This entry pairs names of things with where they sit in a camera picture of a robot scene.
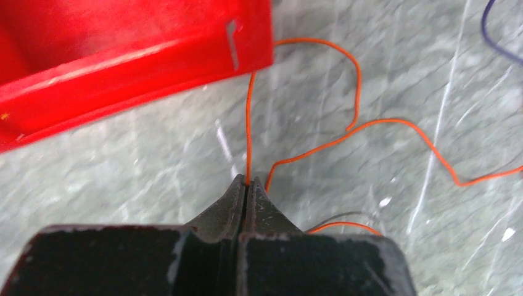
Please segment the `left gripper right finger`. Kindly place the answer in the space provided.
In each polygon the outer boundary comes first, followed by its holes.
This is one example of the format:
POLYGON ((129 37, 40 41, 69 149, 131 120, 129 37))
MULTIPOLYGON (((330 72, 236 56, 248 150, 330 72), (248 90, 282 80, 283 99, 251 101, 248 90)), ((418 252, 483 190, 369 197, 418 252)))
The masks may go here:
POLYGON ((270 201, 260 178, 255 177, 247 193, 245 241, 288 241, 302 235, 304 232, 270 201))

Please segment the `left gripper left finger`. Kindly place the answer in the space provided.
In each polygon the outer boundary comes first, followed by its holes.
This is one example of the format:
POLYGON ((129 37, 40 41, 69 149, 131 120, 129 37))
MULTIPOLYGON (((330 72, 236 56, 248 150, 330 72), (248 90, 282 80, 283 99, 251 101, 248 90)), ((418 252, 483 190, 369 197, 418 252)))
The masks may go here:
POLYGON ((222 197, 188 225, 184 245, 186 295, 235 295, 238 235, 242 231, 245 176, 237 175, 222 197))

